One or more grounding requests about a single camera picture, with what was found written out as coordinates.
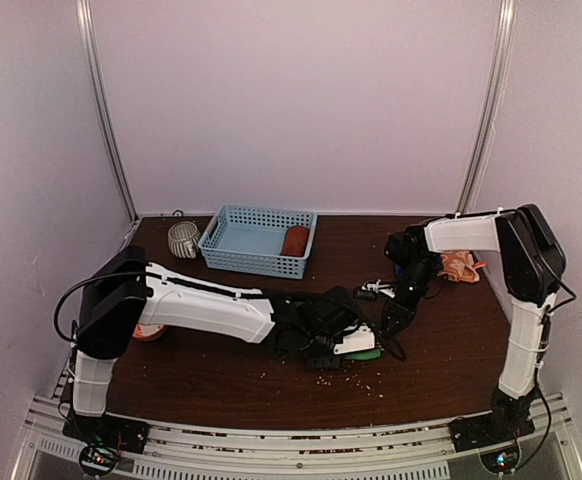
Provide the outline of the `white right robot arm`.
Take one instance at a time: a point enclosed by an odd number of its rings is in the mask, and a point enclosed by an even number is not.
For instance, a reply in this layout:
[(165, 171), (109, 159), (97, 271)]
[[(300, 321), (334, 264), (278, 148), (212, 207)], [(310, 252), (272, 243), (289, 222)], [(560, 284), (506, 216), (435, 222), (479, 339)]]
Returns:
[(499, 254), (512, 318), (504, 368), (483, 430), (490, 440), (506, 440), (522, 424), (537, 390), (537, 376), (548, 347), (550, 322), (565, 306), (559, 292), (576, 300), (562, 280), (566, 256), (539, 207), (526, 204), (483, 214), (456, 214), (391, 234), (385, 254), (400, 268), (393, 294), (384, 305), (381, 331), (394, 338), (414, 320), (433, 277), (442, 270), (445, 252)]

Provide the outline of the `light blue perforated basket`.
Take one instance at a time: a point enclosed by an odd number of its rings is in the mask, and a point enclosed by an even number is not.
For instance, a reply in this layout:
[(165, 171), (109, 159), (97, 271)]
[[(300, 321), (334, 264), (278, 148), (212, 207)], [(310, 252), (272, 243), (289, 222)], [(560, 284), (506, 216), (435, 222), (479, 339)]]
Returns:
[[(210, 269), (301, 280), (312, 250), (318, 215), (313, 212), (224, 205), (212, 217), (198, 246)], [(282, 254), (288, 230), (308, 230), (298, 257)]]

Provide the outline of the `green towel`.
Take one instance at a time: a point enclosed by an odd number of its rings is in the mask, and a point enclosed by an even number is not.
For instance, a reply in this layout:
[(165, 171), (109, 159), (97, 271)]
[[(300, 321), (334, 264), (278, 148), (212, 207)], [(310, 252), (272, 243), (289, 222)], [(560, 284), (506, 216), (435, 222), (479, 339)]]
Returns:
[(364, 351), (350, 352), (344, 355), (343, 359), (346, 361), (373, 361), (381, 357), (382, 350), (380, 348), (374, 348)]

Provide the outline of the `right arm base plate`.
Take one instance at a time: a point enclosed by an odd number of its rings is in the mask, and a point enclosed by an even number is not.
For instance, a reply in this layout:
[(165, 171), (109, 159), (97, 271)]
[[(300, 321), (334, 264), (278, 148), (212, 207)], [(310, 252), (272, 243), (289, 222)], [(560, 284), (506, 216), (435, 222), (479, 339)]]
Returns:
[(502, 430), (495, 426), (492, 414), (485, 413), (473, 417), (457, 417), (448, 424), (448, 429), (455, 451), (464, 452), (512, 442), (516, 436), (534, 433), (535, 425), (531, 419), (526, 419), (512, 430)]

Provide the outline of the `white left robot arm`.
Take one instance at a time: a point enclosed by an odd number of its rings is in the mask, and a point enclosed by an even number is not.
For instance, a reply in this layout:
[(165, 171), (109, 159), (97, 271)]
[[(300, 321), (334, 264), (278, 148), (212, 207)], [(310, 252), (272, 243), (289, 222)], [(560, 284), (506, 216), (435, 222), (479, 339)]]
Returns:
[(324, 368), (349, 354), (372, 350), (375, 334), (348, 291), (282, 292), (221, 285), (150, 262), (130, 246), (58, 300), (81, 295), (79, 316), (63, 340), (75, 352), (71, 409), (77, 429), (94, 444), (108, 442), (115, 424), (107, 410), (114, 365), (137, 327), (179, 327), (269, 344), (277, 357), (300, 355)]

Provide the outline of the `rust brown towel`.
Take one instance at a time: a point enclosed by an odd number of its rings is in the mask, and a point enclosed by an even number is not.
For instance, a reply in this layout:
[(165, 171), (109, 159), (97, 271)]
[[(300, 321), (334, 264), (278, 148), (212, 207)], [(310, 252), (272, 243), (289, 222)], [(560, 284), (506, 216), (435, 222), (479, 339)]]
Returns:
[(309, 241), (310, 230), (301, 225), (290, 227), (284, 238), (281, 255), (300, 258), (305, 255)]

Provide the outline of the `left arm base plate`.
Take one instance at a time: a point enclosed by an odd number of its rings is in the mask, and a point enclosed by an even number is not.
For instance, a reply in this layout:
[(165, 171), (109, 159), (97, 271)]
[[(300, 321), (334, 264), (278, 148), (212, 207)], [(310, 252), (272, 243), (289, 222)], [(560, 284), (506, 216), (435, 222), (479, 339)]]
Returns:
[(84, 443), (102, 445), (115, 451), (142, 454), (149, 430), (149, 424), (144, 421), (108, 414), (101, 417), (75, 415), (65, 421), (62, 433)]

